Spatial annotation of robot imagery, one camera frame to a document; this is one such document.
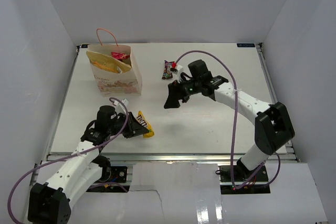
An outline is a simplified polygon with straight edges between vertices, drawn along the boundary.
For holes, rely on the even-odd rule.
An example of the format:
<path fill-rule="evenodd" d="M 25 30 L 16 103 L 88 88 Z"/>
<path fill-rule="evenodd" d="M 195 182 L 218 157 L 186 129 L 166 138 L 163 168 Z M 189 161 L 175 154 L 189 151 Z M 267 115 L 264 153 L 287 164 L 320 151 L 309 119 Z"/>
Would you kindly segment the small pink candy packet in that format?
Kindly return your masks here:
<path fill-rule="evenodd" d="M 130 58 L 130 55 L 125 54 L 123 52 L 111 52 L 111 56 L 116 60 L 127 60 Z"/>

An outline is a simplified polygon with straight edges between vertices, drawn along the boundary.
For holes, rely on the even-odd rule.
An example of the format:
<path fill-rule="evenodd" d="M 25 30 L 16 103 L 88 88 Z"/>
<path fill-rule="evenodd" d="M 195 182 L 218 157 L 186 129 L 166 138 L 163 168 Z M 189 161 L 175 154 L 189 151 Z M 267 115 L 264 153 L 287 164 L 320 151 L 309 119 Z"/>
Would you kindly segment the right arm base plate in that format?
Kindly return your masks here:
<path fill-rule="evenodd" d="M 248 177 L 252 174 L 252 172 L 243 172 L 240 168 L 237 168 L 236 165 L 233 166 L 234 168 L 234 182 L 236 185 L 240 185 L 245 181 L 248 181 Z M 218 170 L 215 172 L 216 175 L 219 176 L 220 181 L 222 183 L 231 183 L 231 166 L 230 165 L 223 165 L 219 166 Z M 268 174 L 266 171 L 265 166 L 263 166 L 258 173 L 254 175 L 254 177 L 247 183 L 261 183 L 265 184 L 269 180 Z"/>

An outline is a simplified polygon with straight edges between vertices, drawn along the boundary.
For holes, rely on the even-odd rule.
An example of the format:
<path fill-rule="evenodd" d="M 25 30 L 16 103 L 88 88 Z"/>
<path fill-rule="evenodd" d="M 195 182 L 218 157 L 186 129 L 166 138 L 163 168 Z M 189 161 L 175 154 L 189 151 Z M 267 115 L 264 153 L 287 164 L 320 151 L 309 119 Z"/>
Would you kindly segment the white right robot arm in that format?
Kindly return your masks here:
<path fill-rule="evenodd" d="M 169 94 L 164 108 L 177 109 L 190 96 L 200 93 L 247 118 L 255 127 L 255 142 L 232 171 L 241 180 L 250 181 L 258 167 L 295 136 L 286 106 L 281 102 L 271 104 L 260 101 L 237 90 L 228 79 L 213 76 L 203 60 L 190 63 L 188 68 L 190 75 L 183 71 L 182 66 L 172 64 L 171 72 L 177 79 L 168 85 Z"/>

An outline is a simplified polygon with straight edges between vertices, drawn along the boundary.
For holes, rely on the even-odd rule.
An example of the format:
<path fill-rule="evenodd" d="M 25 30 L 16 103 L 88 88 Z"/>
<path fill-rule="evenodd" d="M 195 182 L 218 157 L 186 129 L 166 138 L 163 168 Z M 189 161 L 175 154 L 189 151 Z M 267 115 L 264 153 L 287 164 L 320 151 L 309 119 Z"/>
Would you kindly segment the tan popcorn chips bag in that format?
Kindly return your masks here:
<path fill-rule="evenodd" d="M 92 51 L 88 51 L 86 54 L 93 66 L 108 72 L 125 73 L 130 71 L 132 68 L 130 64 L 124 63 L 112 56 Z"/>

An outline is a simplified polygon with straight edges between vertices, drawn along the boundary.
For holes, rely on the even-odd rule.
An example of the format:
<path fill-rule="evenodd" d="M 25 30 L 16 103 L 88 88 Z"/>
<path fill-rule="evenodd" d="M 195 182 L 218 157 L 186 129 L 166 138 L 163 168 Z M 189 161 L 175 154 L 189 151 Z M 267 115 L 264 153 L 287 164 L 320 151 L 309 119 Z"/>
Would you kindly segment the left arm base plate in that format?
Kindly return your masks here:
<path fill-rule="evenodd" d="M 110 182 L 113 183 L 125 183 L 127 181 L 128 168 L 126 166 L 110 166 L 103 168 L 102 177 L 99 182 L 107 185 Z"/>

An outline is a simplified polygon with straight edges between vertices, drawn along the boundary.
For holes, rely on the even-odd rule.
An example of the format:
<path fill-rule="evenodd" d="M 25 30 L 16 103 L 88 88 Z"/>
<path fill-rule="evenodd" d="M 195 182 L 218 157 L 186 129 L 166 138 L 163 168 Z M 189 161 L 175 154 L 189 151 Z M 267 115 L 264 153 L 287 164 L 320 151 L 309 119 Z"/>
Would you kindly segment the brown M&M's packet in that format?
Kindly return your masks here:
<path fill-rule="evenodd" d="M 164 68 L 162 74 L 162 80 L 168 80 L 173 78 L 173 74 L 171 72 L 171 68 L 173 66 L 174 61 L 164 61 Z"/>

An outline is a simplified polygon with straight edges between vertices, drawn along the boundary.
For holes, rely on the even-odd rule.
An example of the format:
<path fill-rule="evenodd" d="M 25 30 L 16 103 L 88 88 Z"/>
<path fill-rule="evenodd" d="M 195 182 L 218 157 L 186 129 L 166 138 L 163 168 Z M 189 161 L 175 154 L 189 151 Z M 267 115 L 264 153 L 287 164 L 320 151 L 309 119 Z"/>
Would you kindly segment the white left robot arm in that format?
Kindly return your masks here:
<path fill-rule="evenodd" d="M 27 219 L 33 223 L 67 223 L 77 200 L 98 182 L 110 182 L 110 160 L 101 155 L 112 137 L 153 136 L 142 112 L 134 116 L 121 105 L 103 105 L 80 139 L 74 156 L 46 180 L 30 190 Z"/>

